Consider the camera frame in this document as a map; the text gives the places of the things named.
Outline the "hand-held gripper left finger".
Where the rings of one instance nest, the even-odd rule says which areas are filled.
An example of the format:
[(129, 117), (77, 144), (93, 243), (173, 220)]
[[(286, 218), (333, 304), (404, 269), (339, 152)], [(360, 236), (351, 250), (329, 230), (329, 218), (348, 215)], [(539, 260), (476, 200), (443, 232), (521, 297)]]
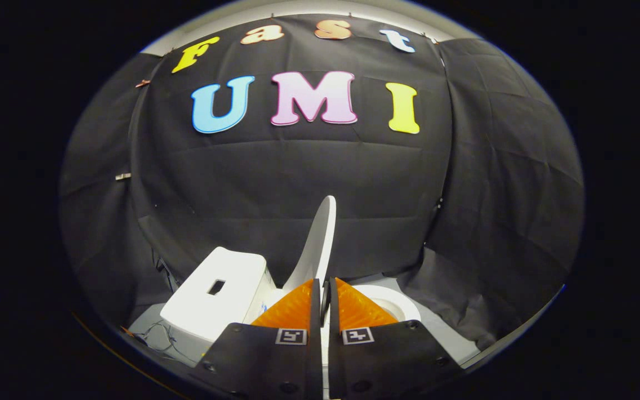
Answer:
[(216, 399), (322, 399), (321, 294), (311, 279), (309, 327), (231, 323), (191, 377)]

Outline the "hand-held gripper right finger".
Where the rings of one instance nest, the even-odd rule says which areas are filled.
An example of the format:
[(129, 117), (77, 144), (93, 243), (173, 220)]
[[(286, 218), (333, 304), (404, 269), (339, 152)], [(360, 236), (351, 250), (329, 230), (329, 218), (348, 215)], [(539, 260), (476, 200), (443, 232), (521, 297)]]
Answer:
[(463, 377), (464, 370), (429, 332), (412, 319), (342, 329), (338, 279), (328, 280), (328, 398), (422, 399)]

